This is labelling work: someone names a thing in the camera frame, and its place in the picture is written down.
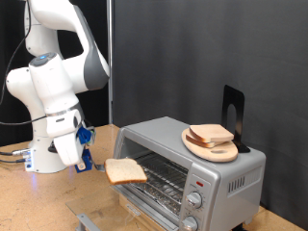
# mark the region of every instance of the black curtain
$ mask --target black curtain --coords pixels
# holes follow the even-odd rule
[[[108,60],[108,30],[107,7],[104,1],[72,0],[72,4],[79,6],[95,37],[102,55]],[[25,2],[17,0],[0,1],[0,86],[4,81],[5,71],[14,49],[24,37],[24,6]],[[59,32],[59,43],[65,58],[82,53],[81,44],[75,33]],[[34,57],[24,45],[13,59],[12,68],[27,66]],[[103,90],[94,90],[77,95],[86,118],[94,125],[108,124],[108,86]],[[0,121],[23,122],[30,120],[26,107],[6,90],[2,106],[0,106]],[[32,125],[1,126],[0,146],[12,143],[30,141],[32,139]]]
[[[114,124],[220,123],[224,85],[242,91],[243,142],[267,155],[261,201],[307,230],[307,12],[304,0],[115,0]]]

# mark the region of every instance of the black stand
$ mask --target black stand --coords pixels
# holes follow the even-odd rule
[[[236,226],[232,231],[247,231],[243,228],[243,224]]]
[[[222,117],[221,125],[227,127],[228,108],[233,104],[236,109],[237,121],[235,125],[235,134],[233,143],[237,145],[239,153],[250,152],[250,149],[241,143],[243,130],[243,116],[244,116],[244,94],[227,85],[224,86],[223,103],[222,103]]]

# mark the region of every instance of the red button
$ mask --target red button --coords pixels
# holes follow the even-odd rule
[[[198,185],[198,186],[201,186],[201,187],[203,187],[203,184],[202,183],[200,183],[200,182],[196,182],[196,184]]]

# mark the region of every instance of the toaster oven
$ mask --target toaster oven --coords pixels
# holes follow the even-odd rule
[[[229,163],[206,161],[182,143],[189,126],[162,117],[121,128],[114,158],[135,159],[148,180],[115,188],[166,230],[228,231],[249,223],[259,210],[266,156],[251,148]]]

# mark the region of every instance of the bread slice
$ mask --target bread slice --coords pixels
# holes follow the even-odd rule
[[[211,147],[215,147],[215,146],[220,145],[220,144],[223,143],[223,141],[217,141],[217,142],[202,142],[202,141],[198,141],[198,140],[196,140],[196,139],[193,137],[193,135],[192,135],[192,133],[191,133],[191,131],[190,131],[189,128],[186,129],[186,130],[184,131],[184,133],[185,133],[185,135],[186,135],[186,140],[187,140],[187,141],[192,142],[192,143],[194,143],[195,145],[198,145],[198,146],[201,146],[201,147],[211,148]]]
[[[147,180],[143,168],[133,159],[108,159],[105,169],[112,185],[145,183]]]
[[[234,135],[219,124],[191,125],[192,136],[202,142],[232,141]]]

